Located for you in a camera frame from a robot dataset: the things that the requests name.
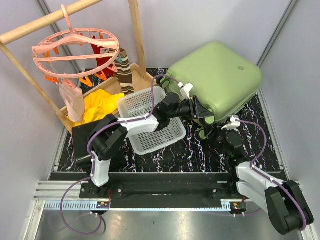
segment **metal floor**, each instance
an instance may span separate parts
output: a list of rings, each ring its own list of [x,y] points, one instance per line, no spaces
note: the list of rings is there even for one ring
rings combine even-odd
[[[248,211],[257,209],[248,202]],[[67,222],[85,213],[66,211]],[[271,225],[263,211],[246,217],[214,216],[208,212],[166,212],[166,211],[109,211],[103,215],[103,225],[98,233],[85,236],[64,229],[60,212],[45,210],[38,228],[37,240],[302,240],[300,232],[280,235]],[[94,216],[85,216],[72,227],[78,231],[91,232],[99,224]]]

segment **wooden drying rack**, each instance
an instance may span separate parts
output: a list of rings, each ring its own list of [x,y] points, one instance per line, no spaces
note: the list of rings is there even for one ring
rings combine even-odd
[[[75,14],[80,12],[83,9],[86,9],[94,4],[101,2],[102,0],[80,0],[70,6],[66,7],[68,15]],[[130,14],[132,20],[132,26],[134,31],[135,38],[135,46],[136,53],[139,61],[139,65],[133,63],[130,65],[133,77],[133,86],[135,91],[140,91],[142,89],[150,87],[152,76],[146,71],[146,60],[145,60],[145,52],[140,24],[140,14],[138,7],[138,0],[128,0],[130,7]],[[47,27],[51,24],[54,24],[57,21],[64,19],[64,14],[62,10],[55,11],[51,14],[48,14],[44,17],[41,17],[35,21],[32,21],[26,25],[20,26],[12,31],[9,31],[0,36],[0,49],[1,51],[8,57],[8,59],[15,65],[15,67],[25,76],[25,78],[32,84],[32,86],[38,91],[38,93],[50,104],[50,106],[54,109],[57,116],[60,118],[61,122],[64,124],[66,129],[71,133],[71,129],[73,125],[70,120],[67,118],[68,112],[67,108],[64,107],[59,109],[58,106],[50,99],[50,97],[43,91],[43,89],[39,86],[39,84],[35,81],[35,79],[30,75],[30,73],[21,65],[21,63],[17,60],[17,58],[9,51],[6,47],[7,44],[10,44],[18,39],[21,39],[31,33],[34,33],[44,27]],[[87,92],[83,95],[86,97],[92,92],[97,91],[98,89],[103,89],[108,93],[114,95],[121,93],[121,87],[118,83],[118,79],[116,77],[111,77],[107,81],[102,84],[96,86],[91,91]]]

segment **striped cloth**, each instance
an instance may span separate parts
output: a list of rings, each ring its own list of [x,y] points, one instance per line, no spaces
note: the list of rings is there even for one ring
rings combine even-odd
[[[120,56],[122,58],[122,63],[114,61],[116,69],[118,72],[115,74],[115,77],[118,78],[121,90],[125,95],[134,93],[134,84],[132,81],[132,73],[129,64],[129,58],[126,50],[120,48]]]

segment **white wall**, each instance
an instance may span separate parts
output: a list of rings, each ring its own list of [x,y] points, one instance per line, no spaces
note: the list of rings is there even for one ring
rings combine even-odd
[[[0,34],[42,17],[36,1],[5,1]],[[49,27],[7,47],[47,93],[63,106],[59,91],[35,66],[32,46],[51,35]],[[0,52],[0,238],[17,240],[39,180],[46,180],[62,123],[14,65]]]
[[[77,0],[46,0],[52,12]],[[221,41],[257,63],[290,0],[139,0],[147,67],[164,68],[210,41]],[[74,28],[117,36],[138,62],[128,0],[105,0],[70,17]],[[58,25],[66,30],[63,19]],[[90,46],[73,54],[92,54]],[[82,69],[95,64],[81,62]]]
[[[290,177],[320,234],[320,2],[300,1],[262,65],[262,91]]]

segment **pink clothes hanger with clips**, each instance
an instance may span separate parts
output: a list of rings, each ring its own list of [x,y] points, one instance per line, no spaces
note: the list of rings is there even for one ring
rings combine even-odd
[[[67,10],[64,5],[61,5],[62,12],[64,14],[65,20],[68,24],[69,30],[61,31],[56,34],[53,34],[42,42],[40,42],[37,46],[32,47],[33,53],[33,61],[36,66],[43,72],[46,76],[59,78],[59,79],[76,79],[76,78],[83,78],[85,76],[89,76],[95,73],[102,71],[105,68],[109,68],[110,70],[117,72],[117,68],[114,64],[114,61],[117,59],[120,53],[120,45],[119,41],[112,33],[97,29],[97,28],[72,28]],[[91,36],[91,33],[97,33],[99,35],[105,34],[109,36],[109,38],[104,39],[92,39],[91,37],[86,37],[81,34],[76,33],[85,33],[88,32]],[[64,36],[62,39],[58,41],[53,41],[54,38]],[[50,50],[56,50],[59,46],[62,45],[83,45],[83,44],[93,44],[104,48],[113,49],[114,52],[109,53],[101,53],[101,54],[91,54],[91,55],[80,55],[80,56],[59,56],[59,57],[38,57],[42,54],[46,54]],[[56,61],[72,61],[72,60],[86,60],[86,59],[98,59],[98,58],[110,58],[108,62],[105,64],[86,72],[81,72],[77,74],[59,74],[55,72],[51,72],[44,68],[41,64],[42,62],[56,62]]]

